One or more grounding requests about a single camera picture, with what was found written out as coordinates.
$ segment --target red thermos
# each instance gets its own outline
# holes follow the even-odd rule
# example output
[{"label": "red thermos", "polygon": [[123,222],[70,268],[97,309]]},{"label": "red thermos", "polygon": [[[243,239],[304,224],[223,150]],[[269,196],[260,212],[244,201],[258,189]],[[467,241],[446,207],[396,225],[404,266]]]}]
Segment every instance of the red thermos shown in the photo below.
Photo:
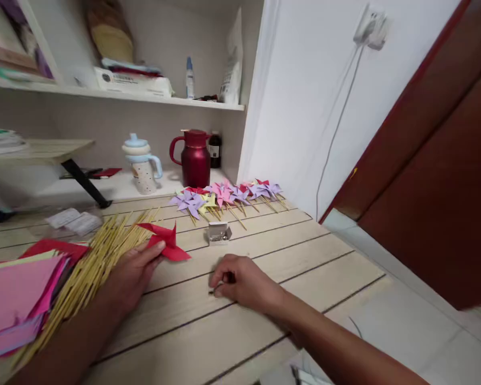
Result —
[{"label": "red thermos", "polygon": [[[206,187],[210,184],[210,153],[207,149],[207,139],[210,137],[205,131],[189,130],[173,139],[169,146],[171,160],[182,166],[183,185],[189,187]],[[175,160],[175,144],[185,140],[182,151],[182,162]]]}]

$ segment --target bundle of bamboo skewers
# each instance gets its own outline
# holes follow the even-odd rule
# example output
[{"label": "bundle of bamboo skewers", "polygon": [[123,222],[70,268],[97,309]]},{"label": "bundle of bamboo skewers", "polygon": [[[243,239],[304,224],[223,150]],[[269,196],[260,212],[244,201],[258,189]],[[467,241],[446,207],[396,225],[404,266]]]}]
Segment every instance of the bundle of bamboo skewers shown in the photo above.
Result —
[{"label": "bundle of bamboo skewers", "polygon": [[85,308],[107,280],[119,258],[152,235],[137,223],[154,222],[160,207],[142,212],[130,226],[132,213],[109,218],[90,242],[90,250],[75,265],[60,291],[41,333],[35,341],[21,348],[13,358],[13,368],[21,368],[43,349],[63,322]]}]

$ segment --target tile floor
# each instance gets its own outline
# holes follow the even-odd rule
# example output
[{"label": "tile floor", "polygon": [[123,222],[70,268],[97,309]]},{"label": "tile floor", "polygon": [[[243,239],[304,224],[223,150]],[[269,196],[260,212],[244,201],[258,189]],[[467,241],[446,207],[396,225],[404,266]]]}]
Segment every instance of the tile floor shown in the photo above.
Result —
[{"label": "tile floor", "polygon": [[[481,385],[481,314],[478,314],[481,311],[456,311],[356,222],[338,211],[333,210],[324,225],[390,276],[399,278],[365,305],[354,309],[341,325],[431,385]],[[289,365],[328,379],[308,353],[302,351],[262,376],[261,384],[295,384]]]},{"label": "tile floor", "polygon": [[[418,373],[431,385],[481,385],[481,343],[400,282],[355,309],[341,324]],[[261,377],[295,384],[290,365],[328,380],[306,352]]]}]

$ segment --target white shelf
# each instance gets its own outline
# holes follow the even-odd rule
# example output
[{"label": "white shelf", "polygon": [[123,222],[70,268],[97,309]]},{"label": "white shelf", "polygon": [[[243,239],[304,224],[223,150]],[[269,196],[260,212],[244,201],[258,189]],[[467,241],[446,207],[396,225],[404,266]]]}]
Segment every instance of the white shelf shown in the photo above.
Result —
[{"label": "white shelf", "polygon": [[[157,179],[159,188],[151,195],[141,195],[134,185],[134,177],[129,169],[123,169],[109,179],[91,179],[92,184],[103,194],[106,199],[134,199],[149,198],[158,195],[172,194],[183,189],[181,167],[166,167],[161,179]],[[210,183],[221,183],[226,176],[219,168],[210,171]],[[74,179],[62,179],[39,191],[28,205],[57,205],[92,202],[92,198],[82,189]]]},{"label": "white shelf", "polygon": [[0,79],[0,88],[18,89],[24,91],[35,91],[42,93],[53,93],[74,96],[87,96],[105,99],[119,99],[128,101],[148,102],[148,103],[164,103],[183,106],[204,107],[217,110],[244,111],[244,105],[230,105],[215,102],[203,102],[182,98],[164,98],[160,96],[144,95],[144,94],[126,94],[116,91],[93,90],[82,87],[60,87],[55,84],[42,83],[16,83],[5,79]]}]

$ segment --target paper pinwheel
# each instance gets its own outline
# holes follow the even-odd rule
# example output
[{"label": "paper pinwheel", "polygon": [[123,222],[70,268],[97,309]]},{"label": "paper pinwheel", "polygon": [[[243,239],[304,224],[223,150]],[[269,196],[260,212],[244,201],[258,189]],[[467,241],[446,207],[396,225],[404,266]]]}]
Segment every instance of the paper pinwheel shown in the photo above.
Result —
[{"label": "paper pinwheel", "polygon": [[187,191],[190,191],[191,193],[195,193],[195,194],[208,194],[208,191],[207,190],[204,190],[202,189],[201,187],[186,187],[182,190],[182,193],[187,190]]},{"label": "paper pinwheel", "polygon": [[260,184],[254,184],[252,186],[248,186],[248,188],[252,195],[251,199],[257,199],[261,195],[271,198],[271,194]]},{"label": "paper pinwheel", "polygon": [[275,184],[262,184],[261,185],[263,189],[265,189],[266,191],[268,191],[271,196],[273,196],[274,198],[276,198],[276,194],[279,194],[281,193],[283,190],[280,188],[280,185],[275,183]]},{"label": "paper pinwheel", "polygon": [[231,188],[233,191],[230,195],[230,199],[232,200],[232,202],[241,201],[246,205],[251,205],[251,203],[247,201],[247,196],[250,193],[247,189],[245,191],[241,191],[241,189],[237,186],[232,186]]},{"label": "paper pinwheel", "polygon": [[217,207],[215,203],[215,193],[211,193],[210,196],[206,195],[200,195],[200,197],[203,199],[204,204],[201,206],[198,211],[202,214],[205,215],[207,212],[207,207]]},{"label": "paper pinwheel", "polygon": [[230,182],[226,181],[225,183],[218,184],[214,183],[212,186],[209,186],[211,188],[211,193],[214,193],[217,195],[218,199],[218,206],[221,208],[223,206],[223,201],[228,202],[228,203],[233,203],[230,200]]},{"label": "paper pinwheel", "polygon": [[162,251],[162,255],[169,260],[178,262],[191,259],[191,256],[176,245],[176,222],[173,230],[152,224],[138,224],[142,228],[154,233],[148,242],[148,248],[154,246],[160,241],[166,242],[166,248]]},{"label": "paper pinwheel", "polygon": [[199,220],[198,209],[205,204],[198,194],[184,190],[183,195],[176,195],[169,201],[170,204],[178,205],[178,210],[189,209],[193,217]]}]

